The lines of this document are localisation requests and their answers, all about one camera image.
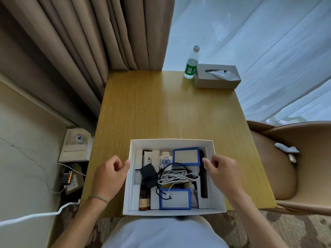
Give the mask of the black power adapter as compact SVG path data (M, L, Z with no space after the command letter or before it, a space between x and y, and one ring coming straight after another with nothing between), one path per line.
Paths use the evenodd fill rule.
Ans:
M152 189L158 186L159 175L151 163L143 166L140 169L140 174L142 176L142 182L147 188Z

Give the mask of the blue framed card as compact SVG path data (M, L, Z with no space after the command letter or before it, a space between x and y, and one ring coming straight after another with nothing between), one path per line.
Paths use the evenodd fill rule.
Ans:
M197 147L175 149L173 151L173 164L200 167L200 149Z
M191 210L191 191L188 188L161 188L160 210Z

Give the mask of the white sheer curtain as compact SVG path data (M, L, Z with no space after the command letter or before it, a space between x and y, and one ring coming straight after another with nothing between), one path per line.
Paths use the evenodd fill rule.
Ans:
M235 65L247 120L331 121L331 0L176 0L163 70Z

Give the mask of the person's right forearm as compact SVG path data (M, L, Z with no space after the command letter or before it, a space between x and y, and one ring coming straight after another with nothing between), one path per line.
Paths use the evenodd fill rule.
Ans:
M248 194L239 191L227 199L239 216L253 248L289 248Z

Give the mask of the black smartphone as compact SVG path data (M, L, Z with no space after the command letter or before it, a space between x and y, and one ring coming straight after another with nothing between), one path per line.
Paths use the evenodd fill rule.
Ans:
M69 186L71 184L72 176L74 173L74 167L75 167L74 164L64 166L64 172L60 183L61 186Z

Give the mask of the person's right hand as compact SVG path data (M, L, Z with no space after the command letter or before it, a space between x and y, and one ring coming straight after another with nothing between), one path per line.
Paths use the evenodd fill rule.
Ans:
M210 160L216 166L216 172L209 174L216 187L230 202L245 194L237 162L229 157L214 154Z

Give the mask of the grey tissue box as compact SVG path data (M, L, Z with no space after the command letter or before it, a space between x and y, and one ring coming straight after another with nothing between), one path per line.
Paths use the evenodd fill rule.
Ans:
M239 75L235 65L215 65L215 64L198 64L194 75L195 86L197 88L214 88L234 90L241 81L226 81L216 76L206 73L206 70L227 70Z

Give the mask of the beige socket box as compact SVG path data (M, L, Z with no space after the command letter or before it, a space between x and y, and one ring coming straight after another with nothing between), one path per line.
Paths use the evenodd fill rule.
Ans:
M78 144L74 137L81 134L84 137L84 144ZM59 163L87 162L90 160L94 137L83 128L67 129L60 156Z

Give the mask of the clear water bottle green label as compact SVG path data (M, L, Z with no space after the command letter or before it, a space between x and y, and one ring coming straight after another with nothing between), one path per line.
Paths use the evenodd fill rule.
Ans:
M200 46L195 45L186 63L186 67L184 71L184 77L186 79L192 79L195 75L197 65L199 62L199 51L200 51Z

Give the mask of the person's left forearm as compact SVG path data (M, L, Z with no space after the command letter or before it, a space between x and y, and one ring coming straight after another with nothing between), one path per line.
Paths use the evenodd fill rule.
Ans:
M88 199L51 248L84 248L100 214L107 205Z

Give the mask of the brown bottle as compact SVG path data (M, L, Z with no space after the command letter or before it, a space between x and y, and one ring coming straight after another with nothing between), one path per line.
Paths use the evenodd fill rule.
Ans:
M140 185L139 192L139 211L147 211L151 209L151 189L143 182Z

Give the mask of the white tube blue pattern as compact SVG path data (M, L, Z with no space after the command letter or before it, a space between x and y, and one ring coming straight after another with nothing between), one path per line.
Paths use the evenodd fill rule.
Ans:
M160 154L160 163L159 163L159 169L163 169L164 171L170 171L172 170L172 161L173 157L171 156L170 152L163 151Z

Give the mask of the plain white small box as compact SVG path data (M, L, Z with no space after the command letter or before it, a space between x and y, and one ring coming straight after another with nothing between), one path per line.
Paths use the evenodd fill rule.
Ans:
M134 169L140 170L142 167L143 167L143 150L136 149L135 150Z
M151 188L150 209L159 210L159 208L160 208L160 199L158 195L158 187L155 186Z

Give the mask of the tan leather chair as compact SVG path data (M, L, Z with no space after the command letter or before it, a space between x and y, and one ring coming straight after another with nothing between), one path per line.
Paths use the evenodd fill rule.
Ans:
M247 124L277 203L264 210L331 216L331 121ZM300 151L294 154L295 164L274 146L276 142Z

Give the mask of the beige curtain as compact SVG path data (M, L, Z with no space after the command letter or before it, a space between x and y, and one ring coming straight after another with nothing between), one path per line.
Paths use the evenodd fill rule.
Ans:
M0 74L95 134L110 70L162 70L175 0L0 0Z

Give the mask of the white cardboard box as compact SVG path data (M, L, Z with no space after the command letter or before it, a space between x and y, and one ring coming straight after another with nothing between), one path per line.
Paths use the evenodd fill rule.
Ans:
M198 195L197 208L191 210L138 210L140 185L135 182L137 172L134 169L135 150L175 150L183 148L199 147L204 151L205 157L211 159L215 154L212 140L199 139L134 139L130 142L129 159L131 161L130 169L127 173L124 200L123 215L132 216L190 216L204 214L225 213L225 199L223 193L215 186L209 175L208 178L208 198L202 198Z

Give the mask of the black comb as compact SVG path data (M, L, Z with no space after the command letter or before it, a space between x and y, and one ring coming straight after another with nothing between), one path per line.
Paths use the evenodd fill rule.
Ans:
M204 166L202 159L205 157L203 150L199 150L199 157L200 157L200 190L201 190L201 197L208 198L208 178L207 172Z

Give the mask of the person's white shirt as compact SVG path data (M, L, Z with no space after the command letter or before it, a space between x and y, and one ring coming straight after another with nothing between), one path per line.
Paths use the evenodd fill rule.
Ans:
M200 215L123 217L102 248L229 248Z

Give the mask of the brown cardboard box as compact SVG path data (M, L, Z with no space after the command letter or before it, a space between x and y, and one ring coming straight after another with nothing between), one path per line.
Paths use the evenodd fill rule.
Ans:
M71 172L69 174L69 175L71 175L69 177L70 183L68 185L66 185L66 188L65 188L66 195L69 195L73 192L78 191L79 189L82 189L84 186L84 177L85 177L85 175L82 172L81 165L79 163L76 162L69 166L71 168L73 168L74 171L70 169L70 172Z

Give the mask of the person's left hand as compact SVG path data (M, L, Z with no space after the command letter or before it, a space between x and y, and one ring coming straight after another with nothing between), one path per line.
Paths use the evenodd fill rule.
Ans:
M117 195L126 180L121 175L123 163L115 155L96 169L90 200L107 205Z

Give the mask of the light blue hair clip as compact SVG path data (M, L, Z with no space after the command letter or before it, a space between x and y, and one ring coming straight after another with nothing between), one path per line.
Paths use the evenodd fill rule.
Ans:
M283 151L284 153L288 153L288 154L298 154L298 153L300 153L300 151L295 146L287 147L286 145L281 144L279 142L276 142L274 144L274 146L277 149Z

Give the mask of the white tissue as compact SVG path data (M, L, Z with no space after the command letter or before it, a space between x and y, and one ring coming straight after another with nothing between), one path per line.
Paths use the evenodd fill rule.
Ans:
M232 73L231 71L227 71L227 70L206 70L206 73L212 74L214 76L216 76L219 79L223 79L226 81L241 81L241 78Z

